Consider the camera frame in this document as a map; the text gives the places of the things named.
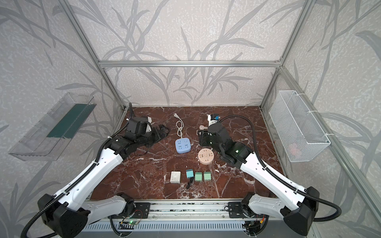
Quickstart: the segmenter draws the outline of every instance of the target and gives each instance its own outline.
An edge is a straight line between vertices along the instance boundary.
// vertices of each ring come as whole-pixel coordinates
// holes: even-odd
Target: marble tabletop
[[[197,154],[203,147],[198,144],[196,131],[200,125],[207,126],[207,115],[219,113],[222,118],[238,114],[249,118],[255,125],[258,150],[261,158],[283,173],[276,156],[270,136],[267,132],[259,107],[137,107],[136,116],[150,116],[152,125],[163,124],[171,129],[165,139],[153,145],[146,155],[145,147],[114,168],[94,189],[92,200],[110,198],[124,192],[134,199],[189,199],[189,198],[243,198],[247,192],[255,192],[261,196],[274,197],[264,185],[252,176],[237,168],[228,166],[215,152],[214,161],[209,165],[199,163]],[[177,113],[185,127],[183,137],[188,137],[192,149],[190,152],[178,154],[175,148],[178,121],[173,116]],[[253,148],[249,124],[241,118],[227,119],[222,122],[234,141],[242,141]],[[189,179],[185,171],[211,172],[211,181],[194,182],[186,189]],[[171,171],[180,171],[180,184],[171,184]]]

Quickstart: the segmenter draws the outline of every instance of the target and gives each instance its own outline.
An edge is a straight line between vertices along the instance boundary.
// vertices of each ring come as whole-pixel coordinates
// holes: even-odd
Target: electrical socket
[[[182,154],[191,150],[191,141],[189,138],[180,138],[175,141],[177,153]]]

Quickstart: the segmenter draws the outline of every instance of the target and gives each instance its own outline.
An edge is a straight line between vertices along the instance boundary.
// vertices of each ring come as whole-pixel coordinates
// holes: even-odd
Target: white wire mesh basket
[[[331,144],[294,90],[279,91],[269,114],[291,162],[311,161]]]

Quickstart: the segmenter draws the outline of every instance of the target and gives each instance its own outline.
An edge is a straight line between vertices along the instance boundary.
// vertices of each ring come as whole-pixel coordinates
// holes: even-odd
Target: vent grille
[[[133,231],[236,231],[244,230],[241,221],[143,221],[137,225],[129,225],[127,229]],[[112,231],[110,222],[99,221],[86,226],[83,232]]]

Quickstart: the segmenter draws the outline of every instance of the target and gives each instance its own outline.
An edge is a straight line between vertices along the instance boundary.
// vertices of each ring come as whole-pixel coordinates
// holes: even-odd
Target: clear plastic tray
[[[67,93],[9,154],[24,161],[56,161],[93,111],[92,99]]]

